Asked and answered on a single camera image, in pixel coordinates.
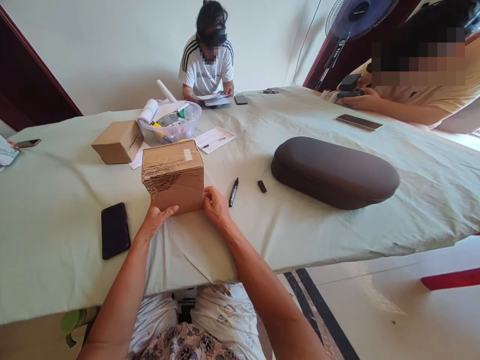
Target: pen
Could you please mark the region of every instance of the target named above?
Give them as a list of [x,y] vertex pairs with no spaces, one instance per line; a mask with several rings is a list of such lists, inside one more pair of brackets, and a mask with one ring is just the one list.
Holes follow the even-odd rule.
[[[222,141],[222,140],[225,140],[225,139],[226,139],[226,137],[222,137],[221,139],[218,139],[218,140],[216,140],[216,141]],[[210,144],[207,144],[207,145],[205,145],[205,146],[202,146],[202,149],[206,149],[206,148],[208,148],[209,146],[210,146]]]
[[228,202],[228,207],[231,208],[234,204],[235,194],[237,193],[237,188],[239,186],[239,178],[237,177],[235,183],[233,184],[233,188],[231,189],[230,194],[230,201]]

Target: sticker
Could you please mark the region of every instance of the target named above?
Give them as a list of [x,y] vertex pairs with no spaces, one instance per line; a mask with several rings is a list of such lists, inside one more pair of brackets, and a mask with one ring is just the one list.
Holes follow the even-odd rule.
[[192,160],[192,153],[190,152],[190,149],[183,150],[183,154],[185,155],[185,161]]

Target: black floor stripe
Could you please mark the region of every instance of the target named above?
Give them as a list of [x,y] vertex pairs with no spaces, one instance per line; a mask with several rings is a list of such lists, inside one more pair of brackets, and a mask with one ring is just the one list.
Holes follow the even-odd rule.
[[320,314],[323,322],[330,331],[333,340],[340,349],[340,352],[345,358],[345,360],[360,360],[352,344],[350,344],[349,339],[345,336],[344,331],[337,322],[337,319],[335,319],[335,316],[330,311],[329,306],[325,302],[322,295],[320,295],[317,286],[315,285],[307,270],[304,268],[299,269],[296,271],[296,274],[300,278],[300,281],[305,287],[308,295],[310,296],[310,299],[315,304],[318,313]]
[[298,300],[298,303],[300,304],[303,314],[305,315],[306,319],[310,323],[313,330],[315,330],[316,334],[320,338],[321,343],[323,344],[324,341],[322,340],[322,335],[320,334],[320,329],[317,324],[317,321],[315,320],[314,313],[312,312],[309,302],[307,301],[307,298],[305,297],[304,292],[300,288],[299,283],[297,282],[297,280],[295,279],[294,275],[291,272],[286,272],[283,275],[285,275],[286,279],[288,280],[288,283],[291,286],[291,289],[295,293],[295,296]]

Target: plastic basket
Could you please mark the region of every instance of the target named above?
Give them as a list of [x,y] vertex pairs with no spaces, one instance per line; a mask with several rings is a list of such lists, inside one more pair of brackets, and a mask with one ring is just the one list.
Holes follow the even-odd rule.
[[186,123],[176,126],[158,127],[146,125],[142,121],[139,121],[138,125],[140,125],[142,129],[150,130],[155,138],[162,144],[173,144],[180,140],[192,139],[197,120],[202,116],[202,108],[197,103],[190,101],[187,101],[187,103],[193,107],[193,118]]

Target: oval carrying case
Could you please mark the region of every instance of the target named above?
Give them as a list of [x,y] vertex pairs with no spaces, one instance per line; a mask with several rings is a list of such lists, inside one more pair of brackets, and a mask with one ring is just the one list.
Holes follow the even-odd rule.
[[271,172],[282,184],[344,210],[381,203],[400,185],[399,173],[382,158],[304,136],[277,148]]

